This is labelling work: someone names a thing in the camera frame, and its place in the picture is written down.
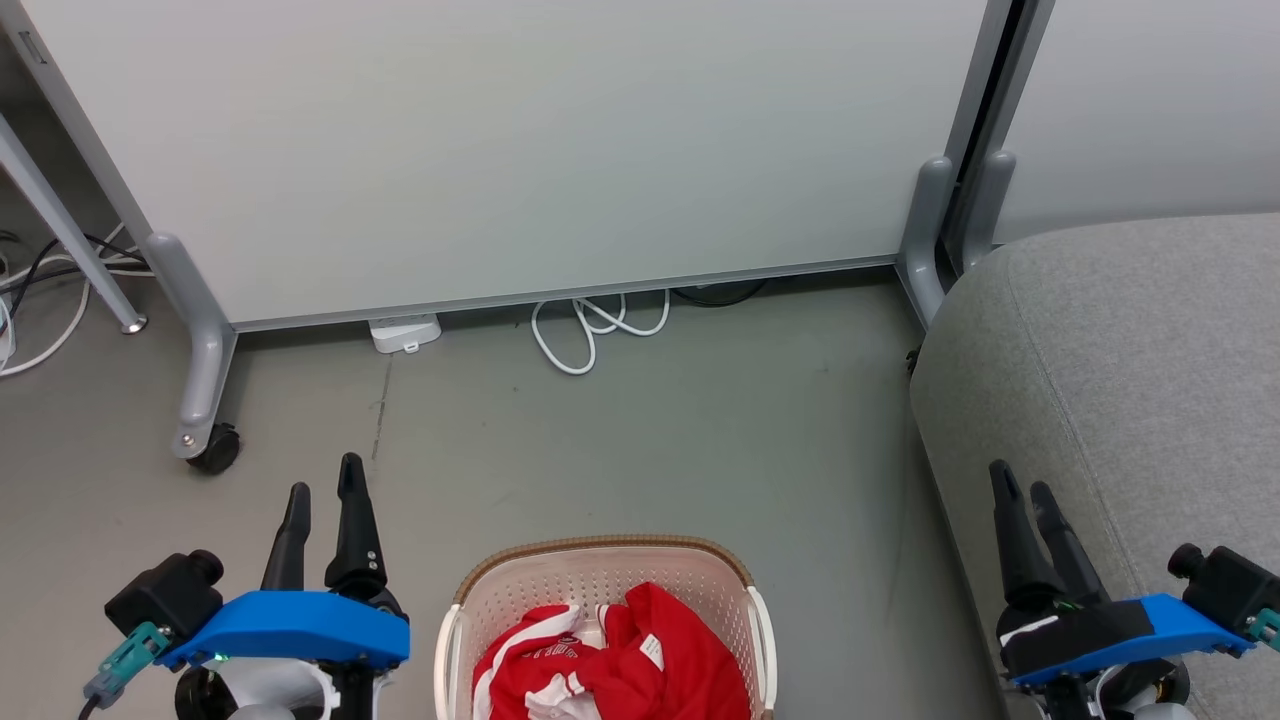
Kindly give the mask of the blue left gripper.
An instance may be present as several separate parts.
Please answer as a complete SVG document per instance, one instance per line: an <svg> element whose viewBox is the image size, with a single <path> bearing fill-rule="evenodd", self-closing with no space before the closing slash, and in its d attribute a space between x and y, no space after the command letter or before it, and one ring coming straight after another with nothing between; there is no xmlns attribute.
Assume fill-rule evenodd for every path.
<svg viewBox="0 0 1280 720"><path fill-rule="evenodd" d="M332 593L305 587L311 492L291 487L262 589L227 603L187 643L160 657L164 667L215 664L212 675L236 707L227 720L379 720L381 689L410 659L410 623L392 612L378 521L364 460L344 454L337 496L335 556L325 570Z"/></svg>

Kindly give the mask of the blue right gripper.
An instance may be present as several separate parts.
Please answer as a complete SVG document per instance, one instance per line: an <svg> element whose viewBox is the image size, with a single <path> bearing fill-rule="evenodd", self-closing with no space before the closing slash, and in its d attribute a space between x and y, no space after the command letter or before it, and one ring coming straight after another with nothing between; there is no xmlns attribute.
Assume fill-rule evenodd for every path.
<svg viewBox="0 0 1280 720"><path fill-rule="evenodd" d="M989 480L1007 607L1043 612L1062 597L1062 587L1073 602L1102 603L1061 611L1001 635L1000 656L1015 685L1041 687L1064 674L1085 675L1193 652L1240 655L1254 648L1253 641L1171 594L1106 603L1108 593L1050 486L1034 483L1030 501L1053 568L1041 552L1011 466L993 460Z"/></svg>

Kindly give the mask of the red and white garment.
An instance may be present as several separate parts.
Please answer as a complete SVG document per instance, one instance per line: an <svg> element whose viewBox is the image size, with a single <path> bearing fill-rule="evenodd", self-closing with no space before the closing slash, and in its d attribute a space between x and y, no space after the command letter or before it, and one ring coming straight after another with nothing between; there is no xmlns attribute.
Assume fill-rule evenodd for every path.
<svg viewBox="0 0 1280 720"><path fill-rule="evenodd" d="M529 610L477 661L470 701L470 720L754 720L730 648L652 582Z"/></svg>

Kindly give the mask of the grey fabric sofa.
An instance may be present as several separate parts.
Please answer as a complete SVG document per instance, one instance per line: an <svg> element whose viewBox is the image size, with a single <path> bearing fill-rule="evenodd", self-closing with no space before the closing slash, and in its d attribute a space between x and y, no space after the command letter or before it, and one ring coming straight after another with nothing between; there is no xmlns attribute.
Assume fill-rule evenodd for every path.
<svg viewBox="0 0 1280 720"><path fill-rule="evenodd" d="M1184 543L1280 575L1280 213L1007 243L948 291L909 389L992 673L996 459L1050 486L1116 600L1180 594Z"/></svg>

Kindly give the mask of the white power strip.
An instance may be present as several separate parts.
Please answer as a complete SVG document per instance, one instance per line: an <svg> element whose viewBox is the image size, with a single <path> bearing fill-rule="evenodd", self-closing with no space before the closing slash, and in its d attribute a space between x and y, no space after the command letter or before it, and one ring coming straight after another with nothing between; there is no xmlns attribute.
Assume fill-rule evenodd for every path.
<svg viewBox="0 0 1280 720"><path fill-rule="evenodd" d="M416 354L422 345L439 340L443 333L434 313L379 318L367 323L374 348L387 355Z"/></svg>

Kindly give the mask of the grey partition leg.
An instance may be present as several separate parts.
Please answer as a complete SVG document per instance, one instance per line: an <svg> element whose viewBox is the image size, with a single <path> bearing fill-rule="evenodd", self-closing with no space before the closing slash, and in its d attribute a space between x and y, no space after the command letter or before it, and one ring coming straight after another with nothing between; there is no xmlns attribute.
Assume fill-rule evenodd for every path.
<svg viewBox="0 0 1280 720"><path fill-rule="evenodd" d="M925 331L945 297L934 254L954 181L955 169L948 158L937 156L922 164L895 263L911 309Z"/></svg>
<svg viewBox="0 0 1280 720"><path fill-rule="evenodd" d="M172 443L174 455L187 460L205 450L211 428L220 423L218 409L237 333L179 238L152 233L141 247L189 336L189 369Z"/></svg>
<svg viewBox="0 0 1280 720"><path fill-rule="evenodd" d="M995 251L995 233L1018 159L1014 152L992 152L980 165L960 233L963 275Z"/></svg>

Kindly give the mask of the cream perforated laundry basket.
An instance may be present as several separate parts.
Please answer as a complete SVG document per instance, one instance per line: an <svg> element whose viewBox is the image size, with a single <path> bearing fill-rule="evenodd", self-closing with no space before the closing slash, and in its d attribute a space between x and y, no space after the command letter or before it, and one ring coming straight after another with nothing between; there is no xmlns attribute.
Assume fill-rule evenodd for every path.
<svg viewBox="0 0 1280 720"><path fill-rule="evenodd" d="M530 609L595 609L654 582L727 644L751 696L751 720L774 720L777 647L767 603L748 566L690 536L589 536L524 544L481 561L462 580L434 653L435 720L471 715L468 682L483 651Z"/></svg>

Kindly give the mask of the grey metal table leg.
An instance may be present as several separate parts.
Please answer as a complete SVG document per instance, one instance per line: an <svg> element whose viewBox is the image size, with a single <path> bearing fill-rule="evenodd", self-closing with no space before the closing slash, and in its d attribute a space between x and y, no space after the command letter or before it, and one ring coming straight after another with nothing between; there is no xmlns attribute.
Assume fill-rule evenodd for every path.
<svg viewBox="0 0 1280 720"><path fill-rule="evenodd" d="M90 287L120 323L122 333L137 334L148 323L125 297L110 270L93 250L63 201L58 197L12 124L0 113L0 167L40 215L52 236L70 254Z"/></svg>

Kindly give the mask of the large white partition panel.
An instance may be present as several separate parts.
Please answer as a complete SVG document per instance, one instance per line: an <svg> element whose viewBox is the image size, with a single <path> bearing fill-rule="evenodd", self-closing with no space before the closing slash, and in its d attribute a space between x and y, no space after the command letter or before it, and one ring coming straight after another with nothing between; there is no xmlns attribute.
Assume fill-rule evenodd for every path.
<svg viewBox="0 0 1280 720"><path fill-rule="evenodd" d="M989 0L0 0L133 227L284 327L877 263Z"/></svg>

